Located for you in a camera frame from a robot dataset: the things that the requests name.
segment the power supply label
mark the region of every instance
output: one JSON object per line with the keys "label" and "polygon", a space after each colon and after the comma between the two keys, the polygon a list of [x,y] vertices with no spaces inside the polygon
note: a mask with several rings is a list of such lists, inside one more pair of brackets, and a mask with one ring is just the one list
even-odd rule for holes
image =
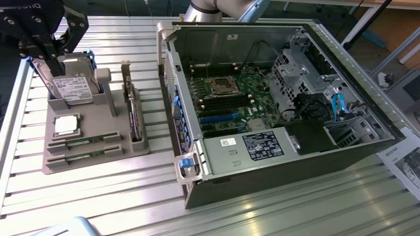
{"label": "power supply label", "polygon": [[76,101],[92,98],[89,85],[85,77],[64,78],[53,80],[54,86],[64,98],[64,101]]}
{"label": "power supply label", "polygon": [[253,161],[284,155],[273,131],[244,135],[242,139]]}

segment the handle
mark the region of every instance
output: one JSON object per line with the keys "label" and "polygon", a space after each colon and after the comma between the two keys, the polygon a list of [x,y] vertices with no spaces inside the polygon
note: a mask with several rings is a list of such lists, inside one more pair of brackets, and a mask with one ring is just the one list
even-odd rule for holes
{"label": "handle", "polygon": [[193,159],[193,152],[189,152],[184,155],[180,155],[180,156],[176,156],[174,157],[174,173],[176,173],[176,180],[180,184],[188,184],[193,181],[197,181],[201,179],[201,176],[202,174],[198,173],[196,176],[192,176],[192,177],[184,177],[182,174],[181,174],[181,167],[178,166],[178,162],[181,159],[189,159],[192,158]]}

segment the white label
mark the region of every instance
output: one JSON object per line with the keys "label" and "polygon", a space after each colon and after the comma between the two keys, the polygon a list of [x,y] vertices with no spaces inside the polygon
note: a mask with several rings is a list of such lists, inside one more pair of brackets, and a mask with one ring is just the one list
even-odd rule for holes
{"label": "white label", "polygon": [[76,101],[92,98],[89,85],[86,84],[85,77],[54,79],[53,83],[64,98],[64,101]]}
{"label": "white label", "polygon": [[69,160],[74,161],[74,160],[78,160],[78,159],[85,159],[88,157],[90,157],[90,155],[77,156],[77,157],[70,158]]}
{"label": "white label", "polygon": [[401,129],[405,139],[376,153],[385,166],[400,179],[410,193],[420,200],[420,138],[405,126]]}
{"label": "white label", "polygon": [[88,143],[89,143],[89,141],[85,140],[85,141],[80,141],[80,142],[76,142],[76,143],[66,144],[66,146],[70,147],[70,146],[77,146],[77,145],[88,144]]}
{"label": "white label", "polygon": [[220,139],[221,142],[221,146],[230,146],[236,144],[234,138],[229,138],[229,139]]}
{"label": "white label", "polygon": [[237,34],[228,34],[228,40],[236,40]]}

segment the paper document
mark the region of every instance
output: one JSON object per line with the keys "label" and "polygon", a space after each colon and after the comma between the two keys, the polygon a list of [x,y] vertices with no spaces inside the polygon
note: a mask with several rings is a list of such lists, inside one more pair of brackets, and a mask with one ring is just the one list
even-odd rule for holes
{"label": "paper document", "polygon": [[406,127],[401,132],[406,139],[376,155],[420,200],[420,138]]}

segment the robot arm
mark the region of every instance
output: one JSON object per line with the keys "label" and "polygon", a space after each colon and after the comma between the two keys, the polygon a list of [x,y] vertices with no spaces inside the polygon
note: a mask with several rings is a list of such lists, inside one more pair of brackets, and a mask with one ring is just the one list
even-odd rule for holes
{"label": "robot arm", "polygon": [[[61,19],[68,29],[54,38]],[[20,57],[45,61],[53,76],[65,75],[57,57],[72,53],[88,29],[86,16],[64,6],[62,0],[2,0],[0,44],[18,49]]]}
{"label": "robot arm", "polygon": [[184,20],[221,22],[224,12],[238,22],[254,22],[268,5],[269,0],[190,0]]}

